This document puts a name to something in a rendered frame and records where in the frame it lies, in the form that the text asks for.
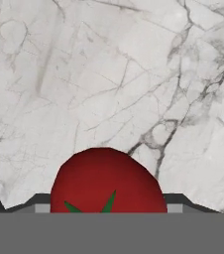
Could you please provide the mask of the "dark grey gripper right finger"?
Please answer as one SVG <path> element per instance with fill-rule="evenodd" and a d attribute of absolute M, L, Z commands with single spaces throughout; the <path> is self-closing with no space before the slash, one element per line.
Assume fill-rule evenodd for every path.
<path fill-rule="evenodd" d="M 191 202 L 182 193 L 165 193 L 168 213 L 216 213 L 216 210 Z"/>

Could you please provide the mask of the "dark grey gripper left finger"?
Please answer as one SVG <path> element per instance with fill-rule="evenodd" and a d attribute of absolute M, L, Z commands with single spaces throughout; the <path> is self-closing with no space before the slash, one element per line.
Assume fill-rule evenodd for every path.
<path fill-rule="evenodd" d="M 36 193 L 25 203 L 7 208 L 7 212 L 17 213 L 49 213 L 51 210 L 51 196 L 48 193 Z"/>

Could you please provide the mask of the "red tomato with green stem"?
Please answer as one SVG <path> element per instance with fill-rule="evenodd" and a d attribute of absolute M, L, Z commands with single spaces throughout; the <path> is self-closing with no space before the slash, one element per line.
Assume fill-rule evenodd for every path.
<path fill-rule="evenodd" d="M 158 181 L 127 154 L 91 148 L 63 163 L 51 191 L 51 212 L 157 212 L 167 204 Z"/>

